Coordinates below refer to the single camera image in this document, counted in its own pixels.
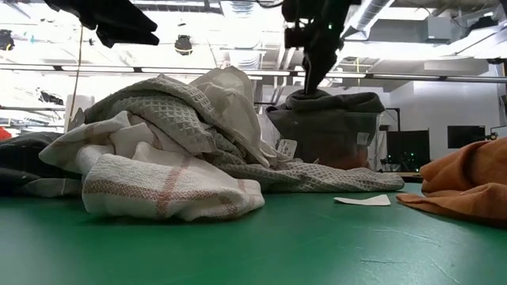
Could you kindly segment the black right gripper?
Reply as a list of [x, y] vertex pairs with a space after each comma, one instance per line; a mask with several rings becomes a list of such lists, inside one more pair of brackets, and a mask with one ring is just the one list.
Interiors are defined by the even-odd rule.
[[303, 58], [304, 93], [314, 93], [320, 82], [337, 62], [332, 55], [343, 47], [344, 30], [351, 0], [284, 0], [282, 15], [287, 23], [306, 29], [307, 44], [303, 47], [311, 61]]

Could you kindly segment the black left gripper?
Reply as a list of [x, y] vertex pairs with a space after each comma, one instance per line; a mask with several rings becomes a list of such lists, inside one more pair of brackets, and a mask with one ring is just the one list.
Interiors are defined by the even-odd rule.
[[44, 0], [54, 11], [75, 15], [107, 48], [115, 44], [156, 46], [158, 25], [129, 0]]

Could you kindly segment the dark grey terry towel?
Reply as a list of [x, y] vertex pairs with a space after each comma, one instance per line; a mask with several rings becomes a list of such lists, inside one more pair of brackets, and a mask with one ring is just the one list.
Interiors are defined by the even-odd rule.
[[302, 89], [296, 90], [288, 95], [283, 104], [268, 107], [266, 115], [273, 108], [296, 112], [344, 110], [346, 112], [370, 112], [377, 115], [385, 111], [384, 105], [376, 93], [331, 95], [320, 89], [312, 95], [306, 95]]

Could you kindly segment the plain white towel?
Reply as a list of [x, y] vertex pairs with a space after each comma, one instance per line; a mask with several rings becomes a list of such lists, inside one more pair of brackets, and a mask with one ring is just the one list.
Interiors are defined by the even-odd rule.
[[261, 139], [261, 126], [254, 109], [254, 92], [248, 75], [234, 66], [215, 68], [190, 83], [212, 103], [221, 129], [243, 146], [257, 162], [273, 167], [277, 152]]

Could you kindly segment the dark grey grid-pattern towel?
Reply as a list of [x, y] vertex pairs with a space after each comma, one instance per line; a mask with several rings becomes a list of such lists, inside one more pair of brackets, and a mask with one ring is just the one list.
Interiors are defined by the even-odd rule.
[[39, 153], [60, 133], [32, 132], [0, 141], [0, 197], [80, 196], [81, 176], [49, 165]]

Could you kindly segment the orange towel with white tag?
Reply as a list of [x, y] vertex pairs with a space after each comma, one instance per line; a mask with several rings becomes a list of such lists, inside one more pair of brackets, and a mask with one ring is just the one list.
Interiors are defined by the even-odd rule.
[[421, 194], [398, 194], [399, 203], [507, 229], [507, 138], [464, 146], [424, 165], [421, 177]]

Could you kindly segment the black ceiling dome device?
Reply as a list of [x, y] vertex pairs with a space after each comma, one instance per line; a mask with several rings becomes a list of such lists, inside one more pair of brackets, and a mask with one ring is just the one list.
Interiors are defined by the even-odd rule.
[[179, 35], [174, 43], [174, 50], [180, 55], [191, 55], [193, 46], [189, 35]]

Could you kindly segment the black background monitor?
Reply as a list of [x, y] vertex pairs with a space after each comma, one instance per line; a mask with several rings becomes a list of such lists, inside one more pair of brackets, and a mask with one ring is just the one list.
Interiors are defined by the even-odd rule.
[[418, 172], [431, 162], [429, 131], [389, 131], [387, 163], [399, 165], [401, 172]]
[[459, 149], [486, 138], [484, 126], [448, 126], [448, 148]]

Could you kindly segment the green table mat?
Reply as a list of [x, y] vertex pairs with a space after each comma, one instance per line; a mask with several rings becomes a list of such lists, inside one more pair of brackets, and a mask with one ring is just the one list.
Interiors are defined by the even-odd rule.
[[0, 285], [507, 285], [507, 230], [331, 194], [226, 222], [95, 218], [0, 198]]

